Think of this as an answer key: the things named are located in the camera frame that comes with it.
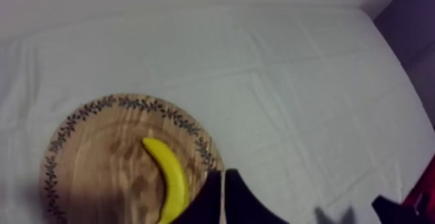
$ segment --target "white fabric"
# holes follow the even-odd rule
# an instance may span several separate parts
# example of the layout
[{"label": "white fabric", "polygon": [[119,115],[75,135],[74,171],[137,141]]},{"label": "white fabric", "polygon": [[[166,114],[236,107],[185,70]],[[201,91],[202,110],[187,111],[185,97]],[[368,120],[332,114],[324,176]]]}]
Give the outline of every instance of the white fabric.
[{"label": "white fabric", "polygon": [[40,223],[39,164],[58,124],[111,93],[169,100],[226,167],[291,223],[402,200],[435,134],[359,10],[209,8],[78,23],[0,46],[0,223]]}]

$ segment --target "round wooden tray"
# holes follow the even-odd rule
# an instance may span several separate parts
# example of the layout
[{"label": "round wooden tray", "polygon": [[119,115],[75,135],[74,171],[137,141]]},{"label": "round wooden tray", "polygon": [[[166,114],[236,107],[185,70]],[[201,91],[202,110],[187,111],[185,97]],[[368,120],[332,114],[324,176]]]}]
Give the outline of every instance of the round wooden tray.
[{"label": "round wooden tray", "polygon": [[54,132],[42,160],[41,200],[55,223],[156,223],[165,183],[143,137],[166,142],[183,164],[190,200],[206,171],[223,169],[210,135],[172,103],[146,95],[93,100]]}]

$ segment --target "wooden plate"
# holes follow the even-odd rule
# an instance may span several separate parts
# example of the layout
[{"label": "wooden plate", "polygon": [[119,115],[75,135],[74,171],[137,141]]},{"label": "wooden plate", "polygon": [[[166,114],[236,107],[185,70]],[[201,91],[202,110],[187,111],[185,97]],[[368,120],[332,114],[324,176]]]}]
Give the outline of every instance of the wooden plate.
[{"label": "wooden plate", "polygon": [[166,142],[183,164],[190,200],[209,169],[223,169],[210,135],[172,103],[118,94],[74,111],[54,132],[42,160],[40,192],[55,223],[156,223],[165,183],[141,145]]}]

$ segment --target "purple wall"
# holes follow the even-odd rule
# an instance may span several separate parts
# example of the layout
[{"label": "purple wall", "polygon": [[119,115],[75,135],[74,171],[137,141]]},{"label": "purple wall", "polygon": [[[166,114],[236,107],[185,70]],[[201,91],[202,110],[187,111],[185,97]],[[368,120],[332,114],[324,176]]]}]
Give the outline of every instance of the purple wall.
[{"label": "purple wall", "polygon": [[435,41],[435,0],[393,0],[375,25],[404,66],[415,63]]},{"label": "purple wall", "polygon": [[435,0],[393,0],[375,25],[405,68],[435,125]]}]

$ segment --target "banana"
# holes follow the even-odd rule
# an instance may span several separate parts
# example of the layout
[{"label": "banana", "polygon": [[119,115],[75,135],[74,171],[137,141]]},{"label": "banana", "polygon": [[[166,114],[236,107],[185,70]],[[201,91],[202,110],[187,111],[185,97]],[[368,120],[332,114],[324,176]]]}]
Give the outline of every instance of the banana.
[{"label": "banana", "polygon": [[189,203],[186,174],[177,156],[167,144],[153,138],[143,138],[142,143],[159,163],[166,180],[166,199],[159,224],[171,223],[185,210]]}]

